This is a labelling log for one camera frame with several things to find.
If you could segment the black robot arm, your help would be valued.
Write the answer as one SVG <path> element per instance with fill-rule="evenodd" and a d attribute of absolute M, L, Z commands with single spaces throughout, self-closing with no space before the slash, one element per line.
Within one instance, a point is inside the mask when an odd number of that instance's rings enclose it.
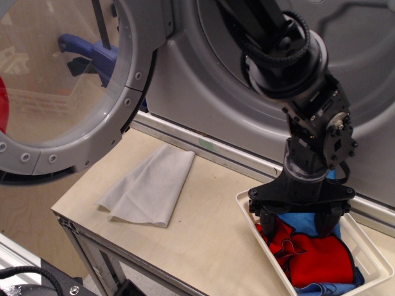
<path fill-rule="evenodd" d="M 269 239 L 284 213 L 313 213 L 318 236 L 326 237 L 356 194 L 346 186 L 346 160 L 357 147 L 349 102 L 328 70 L 326 46 L 299 14 L 275 1 L 218 1 L 217 6 L 242 51 L 244 79 L 281 105 L 291 135 L 281 174 L 249 191 L 249 210 Z"/>

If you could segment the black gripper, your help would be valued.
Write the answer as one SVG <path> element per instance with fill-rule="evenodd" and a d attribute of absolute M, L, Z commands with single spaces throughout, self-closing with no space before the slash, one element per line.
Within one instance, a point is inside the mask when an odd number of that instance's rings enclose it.
<path fill-rule="evenodd" d="M 350 200 L 356 195 L 344 183 L 350 169 L 340 164 L 345 177 L 328 178 L 329 169 L 307 174 L 293 163 L 284 163 L 280 175 L 273 181 L 248 191 L 249 211 L 260 215 L 264 236 L 271 240 L 277 233 L 277 217 L 284 213 L 316 213 L 314 224 L 319 238 L 329 236 L 342 215 L 351 209 Z"/>

